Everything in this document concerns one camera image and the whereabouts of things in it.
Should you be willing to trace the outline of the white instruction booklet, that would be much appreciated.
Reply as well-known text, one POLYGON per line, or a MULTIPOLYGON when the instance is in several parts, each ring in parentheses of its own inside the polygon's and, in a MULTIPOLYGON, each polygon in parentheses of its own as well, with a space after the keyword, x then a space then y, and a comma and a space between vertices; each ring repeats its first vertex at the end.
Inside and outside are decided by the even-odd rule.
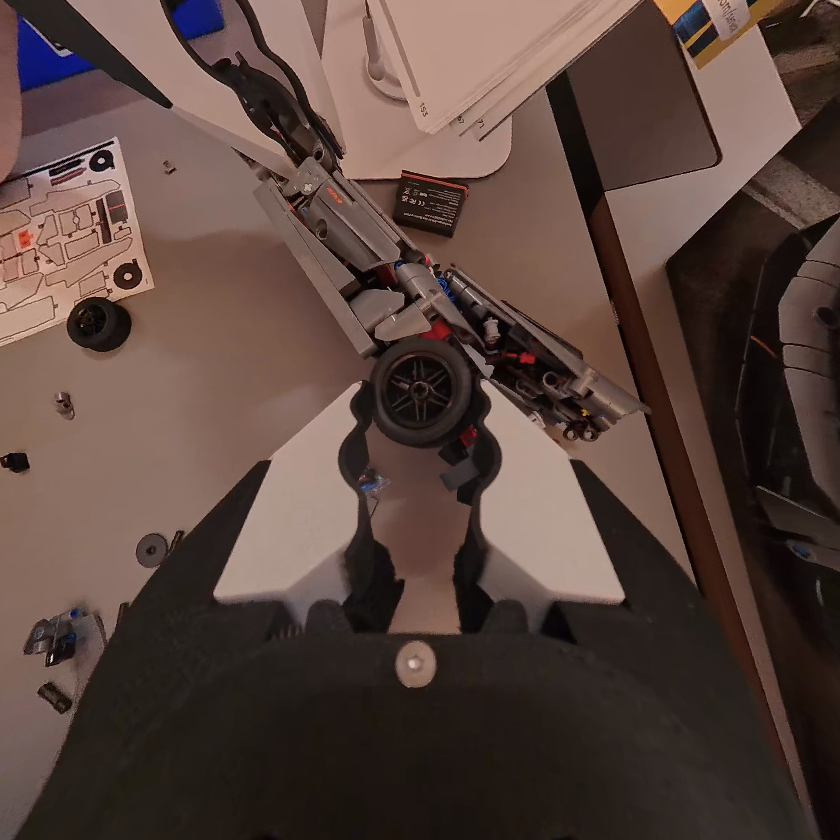
POLYGON ((638 1, 372 1, 416 126, 483 140, 638 1))

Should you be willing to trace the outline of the black lego wheel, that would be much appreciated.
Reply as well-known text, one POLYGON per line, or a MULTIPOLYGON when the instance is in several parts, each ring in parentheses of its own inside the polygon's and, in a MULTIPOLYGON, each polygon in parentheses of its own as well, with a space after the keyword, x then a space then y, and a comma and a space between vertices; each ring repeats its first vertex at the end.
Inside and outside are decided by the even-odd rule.
POLYGON ((105 297, 80 300, 66 320, 70 340, 84 350, 106 353, 117 350, 132 331, 129 311, 105 297))

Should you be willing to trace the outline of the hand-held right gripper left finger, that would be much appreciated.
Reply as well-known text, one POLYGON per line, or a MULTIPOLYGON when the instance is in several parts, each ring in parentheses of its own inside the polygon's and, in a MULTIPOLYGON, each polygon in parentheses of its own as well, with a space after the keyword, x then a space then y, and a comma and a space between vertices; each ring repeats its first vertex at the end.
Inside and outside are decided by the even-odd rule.
POLYGON ((370 385, 359 381, 273 454, 215 585, 217 602, 347 601, 346 554, 370 525, 360 486, 370 425, 370 385))

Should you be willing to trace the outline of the grey lego car model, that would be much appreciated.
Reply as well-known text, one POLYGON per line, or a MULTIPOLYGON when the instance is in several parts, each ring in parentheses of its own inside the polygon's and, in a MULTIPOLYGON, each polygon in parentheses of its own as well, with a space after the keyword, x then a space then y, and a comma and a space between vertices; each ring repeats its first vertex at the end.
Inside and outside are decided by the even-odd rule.
POLYGON ((274 62, 292 89, 239 53, 214 62, 211 75, 290 157, 291 174, 266 173, 260 199, 357 353, 374 359, 373 419, 384 436, 440 448, 456 464, 473 445, 480 375, 572 442, 594 442, 625 417, 651 413, 573 345, 417 249, 343 175, 338 143, 299 78, 274 62))

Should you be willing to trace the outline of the black battery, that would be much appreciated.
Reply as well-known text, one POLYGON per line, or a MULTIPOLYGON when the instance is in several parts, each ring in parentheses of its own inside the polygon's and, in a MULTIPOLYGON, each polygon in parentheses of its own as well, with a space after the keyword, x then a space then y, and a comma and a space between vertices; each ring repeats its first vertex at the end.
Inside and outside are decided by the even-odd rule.
POLYGON ((403 171, 392 220, 401 228, 453 238, 468 195, 465 182, 403 171))

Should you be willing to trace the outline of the white stand base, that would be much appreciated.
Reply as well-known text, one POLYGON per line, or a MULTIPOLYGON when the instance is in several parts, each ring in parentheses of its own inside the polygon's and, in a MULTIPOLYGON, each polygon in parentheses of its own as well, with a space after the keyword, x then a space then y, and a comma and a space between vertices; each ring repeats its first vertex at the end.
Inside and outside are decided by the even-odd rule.
POLYGON ((403 172, 477 179, 498 171, 511 152, 508 119, 486 140, 445 129, 421 131, 399 92, 385 52, 384 76, 369 74, 364 31, 365 3, 329 1, 325 13, 322 65, 339 116, 345 154, 343 173, 356 181, 398 179, 403 172))

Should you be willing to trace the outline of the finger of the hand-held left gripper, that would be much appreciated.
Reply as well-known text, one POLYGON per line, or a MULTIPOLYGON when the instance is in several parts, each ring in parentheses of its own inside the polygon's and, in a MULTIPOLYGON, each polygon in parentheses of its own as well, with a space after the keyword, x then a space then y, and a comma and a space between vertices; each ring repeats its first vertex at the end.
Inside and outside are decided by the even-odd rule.
POLYGON ((338 111, 300 1, 242 2, 257 49, 290 83, 301 109, 333 153, 345 152, 338 111))
POLYGON ((188 53, 164 2, 70 1, 69 5, 177 116, 268 170, 291 173, 290 158, 281 144, 252 123, 234 90, 212 78, 188 53))

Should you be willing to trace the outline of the plastic bag of lego pieces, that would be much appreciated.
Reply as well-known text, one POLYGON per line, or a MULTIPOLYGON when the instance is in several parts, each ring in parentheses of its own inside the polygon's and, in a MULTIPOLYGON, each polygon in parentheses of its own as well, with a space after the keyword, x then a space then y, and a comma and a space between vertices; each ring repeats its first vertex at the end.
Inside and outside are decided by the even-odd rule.
POLYGON ((107 641, 99 614, 77 606, 37 621, 24 642, 23 654, 42 657, 49 668, 77 656, 98 657, 107 641))

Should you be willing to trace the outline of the sticker sheet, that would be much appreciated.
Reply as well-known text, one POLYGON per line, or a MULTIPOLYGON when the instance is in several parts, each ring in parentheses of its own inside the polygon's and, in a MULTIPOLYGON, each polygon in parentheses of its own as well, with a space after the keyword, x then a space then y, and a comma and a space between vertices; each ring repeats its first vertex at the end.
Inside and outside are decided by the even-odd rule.
POLYGON ((67 325, 89 298, 154 288, 118 138, 1 187, 1 345, 67 325))

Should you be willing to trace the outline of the person's left forearm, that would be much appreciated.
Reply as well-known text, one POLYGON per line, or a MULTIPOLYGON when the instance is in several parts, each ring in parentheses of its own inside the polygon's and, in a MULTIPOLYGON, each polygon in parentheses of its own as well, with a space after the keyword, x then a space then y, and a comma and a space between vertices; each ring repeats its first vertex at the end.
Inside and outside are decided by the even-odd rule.
POLYGON ((12 172, 23 134, 18 75, 18 16, 1 2, 1 182, 12 172))

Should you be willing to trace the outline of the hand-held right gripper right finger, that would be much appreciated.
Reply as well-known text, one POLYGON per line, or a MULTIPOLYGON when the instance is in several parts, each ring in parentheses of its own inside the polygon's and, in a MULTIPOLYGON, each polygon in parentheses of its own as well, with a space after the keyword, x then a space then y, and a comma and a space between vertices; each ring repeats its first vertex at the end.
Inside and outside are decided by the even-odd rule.
POLYGON ((623 603, 569 456, 489 381, 476 404, 478 483, 458 551, 458 604, 623 603))

